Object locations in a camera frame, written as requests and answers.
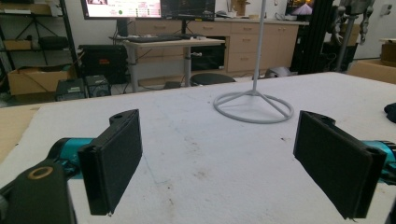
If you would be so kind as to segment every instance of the desk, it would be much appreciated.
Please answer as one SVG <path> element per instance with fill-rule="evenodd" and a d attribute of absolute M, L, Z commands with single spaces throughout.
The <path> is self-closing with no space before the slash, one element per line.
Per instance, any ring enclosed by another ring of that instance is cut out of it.
<path fill-rule="evenodd" d="M 220 45 L 224 43 L 224 40 L 217 39 L 190 39 L 190 40 L 176 40 L 176 41 L 163 41 L 163 42 L 152 42 L 152 43 L 134 43 L 134 42 L 123 42 L 128 53 L 128 71 L 131 74 L 132 91 L 137 92 L 137 75 L 135 71 L 136 66 L 136 49 L 163 49 L 163 48 L 184 48 L 184 74 L 185 74 L 185 86 L 190 86 L 191 77 L 191 47 L 199 46 L 211 46 Z"/>
<path fill-rule="evenodd" d="M 110 116 L 138 108 L 144 156 L 115 214 L 91 216 L 83 181 L 69 180 L 78 223 L 355 223 L 342 219 L 294 159 L 297 114 L 260 125 L 213 108 L 217 96 L 251 86 L 227 83 L 43 105 L 0 165 L 0 186 L 42 161 L 58 139 L 95 137 Z M 395 102 L 396 85 L 327 73 L 262 79 L 257 90 L 288 101 L 296 112 L 329 116 L 358 139 L 396 142 L 396 125 L 383 111 Z M 229 107 L 247 113 L 239 103 Z M 396 187 L 378 184 L 368 217 L 357 221 L 384 223 L 395 196 Z"/>

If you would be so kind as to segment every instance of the black stool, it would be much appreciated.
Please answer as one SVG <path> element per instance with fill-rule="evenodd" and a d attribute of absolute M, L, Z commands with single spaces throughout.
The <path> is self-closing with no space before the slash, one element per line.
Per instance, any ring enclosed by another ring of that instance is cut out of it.
<path fill-rule="evenodd" d="M 235 79 L 222 74 L 216 73 L 201 73 L 192 76 L 190 79 L 190 84 L 192 86 L 205 86 L 220 83 L 235 82 Z"/>

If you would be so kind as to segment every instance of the computer tower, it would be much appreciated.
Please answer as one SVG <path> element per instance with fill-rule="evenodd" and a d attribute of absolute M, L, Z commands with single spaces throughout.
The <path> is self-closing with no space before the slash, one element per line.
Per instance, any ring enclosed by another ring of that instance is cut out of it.
<path fill-rule="evenodd" d="M 84 82 L 82 78 L 62 79 L 58 81 L 55 101 L 68 101 L 85 98 Z"/>
<path fill-rule="evenodd" d="M 109 84 L 127 81 L 127 52 L 123 45 L 80 45 L 83 77 L 104 76 Z"/>
<path fill-rule="evenodd" d="M 104 76 L 85 77 L 85 81 L 90 98 L 111 95 L 111 87 Z"/>

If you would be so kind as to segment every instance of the white ring stand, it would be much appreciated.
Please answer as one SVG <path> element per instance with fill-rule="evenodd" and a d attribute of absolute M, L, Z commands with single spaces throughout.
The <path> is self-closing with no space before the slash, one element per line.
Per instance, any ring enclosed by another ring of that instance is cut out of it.
<path fill-rule="evenodd" d="M 262 33 L 263 33 L 263 27 L 264 27 L 265 4 L 266 4 L 266 0 L 262 0 L 262 12 L 261 12 L 261 16 L 260 16 L 260 35 L 259 35 L 259 44 L 257 47 L 257 57 L 256 57 L 257 61 L 256 61 L 256 68 L 254 71 L 253 89 L 250 91 L 245 91 L 245 92 L 225 93 L 225 94 L 222 94 L 221 96 L 218 96 L 213 101 L 213 106 L 215 107 L 215 109 L 217 111 L 219 111 L 220 114 L 222 114 L 226 117 L 244 121 L 244 122 L 260 123 L 260 124 L 278 123 L 281 121 L 285 121 L 287 119 L 290 119 L 294 113 L 293 107 L 286 101 L 275 98 L 274 96 L 264 95 L 264 94 L 261 94 L 258 91 L 256 91 L 257 79 L 259 77 L 259 70 L 260 70 L 260 57 L 262 55 Z M 222 108 L 219 107 L 222 104 L 225 104 L 227 102 L 230 102 L 231 100 L 234 100 L 236 98 L 239 98 L 239 97 L 245 96 L 245 95 L 250 95 L 252 97 L 260 96 L 264 101 L 266 101 L 269 105 L 274 107 L 281 114 L 280 118 L 279 119 L 247 119 L 247 118 L 243 118 L 243 117 L 239 117 L 239 116 L 227 113 Z M 289 109 L 289 111 L 282 110 L 280 107 L 278 107 L 276 104 L 274 104 L 273 101 L 276 101 L 276 102 L 281 103 L 282 105 L 285 105 Z"/>

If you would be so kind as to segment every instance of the black box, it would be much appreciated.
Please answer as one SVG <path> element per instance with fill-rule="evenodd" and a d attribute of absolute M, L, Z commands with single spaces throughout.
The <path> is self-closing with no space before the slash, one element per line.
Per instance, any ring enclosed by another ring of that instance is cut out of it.
<path fill-rule="evenodd" d="M 104 76 L 109 84 L 126 82 L 127 52 L 123 45 L 80 45 L 81 74 Z"/>
<path fill-rule="evenodd" d="M 85 77 L 88 95 L 90 97 L 100 97 L 111 95 L 111 88 L 104 76 Z"/>
<path fill-rule="evenodd" d="M 64 79 L 58 81 L 55 92 L 55 101 L 84 99 L 84 82 L 82 78 Z"/>
<path fill-rule="evenodd" d="M 349 64 L 352 63 L 353 58 L 355 57 L 357 47 L 357 44 L 355 46 L 346 46 L 344 58 L 341 61 L 341 71 L 346 71 L 348 69 Z M 341 46 L 334 45 L 331 42 L 323 43 L 322 53 L 327 55 L 327 65 L 329 66 L 327 71 L 333 71 L 336 68 L 340 49 Z"/>

